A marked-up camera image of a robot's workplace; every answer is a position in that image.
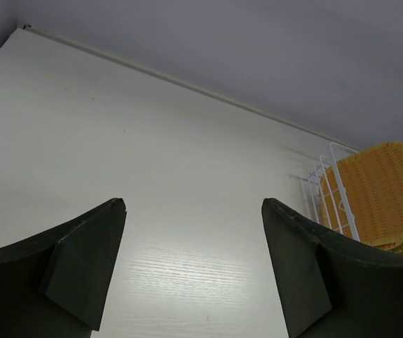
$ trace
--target dish rack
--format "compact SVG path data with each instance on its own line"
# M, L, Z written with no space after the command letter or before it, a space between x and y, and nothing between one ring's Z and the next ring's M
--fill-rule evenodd
M340 234L344 234L344 229L346 227L350 228L350 232L352 233L352 238L360 242L359 233L357 231L357 227L355 225L355 216L350 208L349 201L347 200L347 192L342 183L340 171L337 167L337 158L339 152L347 153L347 154L355 154L358 153L355 149L349 148L348 146L343 146L336 142L331 142L329 147L330 153L329 156L320 155L318 163L314 164L313 171L309 170L306 173L306 177L304 181L308 182L309 193L308 200L312 203L312 209L314 210L315 221L319 224L321 223L321 219L319 217L320 214L320 204L322 203L325 206L325 214L327 215L328 227ZM327 169L332 168L337 184L337 189L332 190L332 182L329 181L327 175ZM328 193L324 193L321 189L321 179L325 178L325 183L328 188ZM337 203L335 198L333 198L333 194L339 192L340 200ZM332 199L333 211L334 213L331 215L329 213L326 203L326 199ZM341 223L339 212L342 211L347 216L347 222ZM332 220L336 219L336 224L338 225L333 229Z

